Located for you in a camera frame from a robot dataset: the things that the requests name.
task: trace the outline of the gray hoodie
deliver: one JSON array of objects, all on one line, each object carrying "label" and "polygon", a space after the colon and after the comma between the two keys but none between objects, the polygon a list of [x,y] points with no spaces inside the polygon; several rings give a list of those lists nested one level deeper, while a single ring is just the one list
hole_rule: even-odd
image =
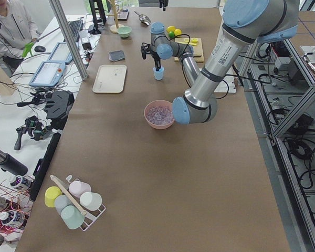
[{"label": "gray hoodie", "polygon": [[0,55],[21,58],[25,44],[38,38],[37,26],[19,0],[7,1],[7,16],[0,16]]}]

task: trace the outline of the bowl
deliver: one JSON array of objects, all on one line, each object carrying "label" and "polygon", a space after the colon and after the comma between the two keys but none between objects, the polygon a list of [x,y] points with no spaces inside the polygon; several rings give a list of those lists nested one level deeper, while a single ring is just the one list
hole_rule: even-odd
[{"label": "bowl", "polygon": [[132,28],[129,26],[122,26],[118,28],[118,34],[121,38],[128,38],[131,35]]},{"label": "bowl", "polygon": [[175,121],[172,103],[165,100],[150,102],[144,109],[147,123],[158,130],[169,128]]}]

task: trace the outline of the white table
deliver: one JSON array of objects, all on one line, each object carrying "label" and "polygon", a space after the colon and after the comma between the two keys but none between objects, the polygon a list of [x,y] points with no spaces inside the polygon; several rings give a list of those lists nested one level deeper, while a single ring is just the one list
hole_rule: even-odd
[{"label": "white table", "polygon": [[[85,20],[91,20],[90,16],[87,15],[69,15],[67,16],[68,21],[76,20],[79,17],[84,17]],[[91,22],[85,23],[85,28],[88,28]],[[53,31],[58,27],[57,20],[55,18],[49,23],[47,28],[44,30],[43,34],[48,34],[49,32]],[[99,41],[100,35],[93,35],[90,38],[92,47]],[[56,46],[58,42],[62,42],[64,39],[61,30],[56,30],[49,36],[45,37],[38,43],[34,45],[33,48],[37,45],[42,45],[46,48],[46,52],[50,53],[53,48]],[[80,52],[83,54],[81,43],[79,42]],[[46,113],[43,111],[45,106],[44,104],[40,104],[38,106],[31,105],[33,110],[28,107],[21,107],[18,108],[16,103],[21,102],[23,100],[31,101],[30,92],[35,90],[31,88],[28,84],[33,75],[23,74],[23,75],[16,75],[19,73],[24,72],[31,72],[35,73],[39,65],[42,61],[47,60],[49,54],[40,54],[39,52],[35,52],[33,49],[33,55],[38,55],[34,57],[28,57],[22,64],[16,69],[12,80],[17,83],[18,91],[15,91],[12,96],[0,96],[0,149],[6,153],[9,153],[15,159],[19,160],[23,164],[28,167],[28,173],[26,175],[32,175],[33,171],[37,165],[39,159],[44,157],[46,152],[47,146],[50,142],[51,136],[53,133],[49,134],[43,140],[35,141],[30,139],[28,134],[24,134],[22,136],[22,144],[21,149],[18,151],[14,150],[14,145],[17,140],[17,132],[16,129],[22,126],[26,120],[26,118],[31,116],[37,116],[37,118],[44,124],[49,125],[50,120],[46,120]],[[62,90],[69,90],[76,94],[79,90],[81,84],[81,78],[79,72],[76,68],[76,65],[72,62],[67,65],[66,70],[64,72],[63,78],[60,80],[59,83],[63,82],[63,84],[59,85],[59,88],[62,87]],[[3,185],[8,186],[7,179],[12,174],[9,172],[3,172],[0,169],[0,183],[3,182]],[[10,234],[7,239],[12,240],[18,238],[21,234]],[[14,249],[9,248],[8,246],[0,247],[0,252],[10,252],[14,251]]]}]

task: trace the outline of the black mouse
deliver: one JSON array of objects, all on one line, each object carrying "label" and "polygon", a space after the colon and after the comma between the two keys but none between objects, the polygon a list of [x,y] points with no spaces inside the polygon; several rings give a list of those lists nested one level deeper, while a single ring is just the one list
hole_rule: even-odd
[{"label": "black mouse", "polygon": [[46,51],[46,48],[44,46],[35,46],[34,51],[38,53],[44,53]]}]

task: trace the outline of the green cup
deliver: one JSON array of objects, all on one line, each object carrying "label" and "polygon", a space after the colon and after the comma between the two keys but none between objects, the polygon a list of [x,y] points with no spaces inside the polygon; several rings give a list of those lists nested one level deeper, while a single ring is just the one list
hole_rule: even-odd
[{"label": "green cup", "polygon": [[67,206],[61,212],[61,217],[69,229],[79,228],[84,222],[84,216],[74,206]]}]

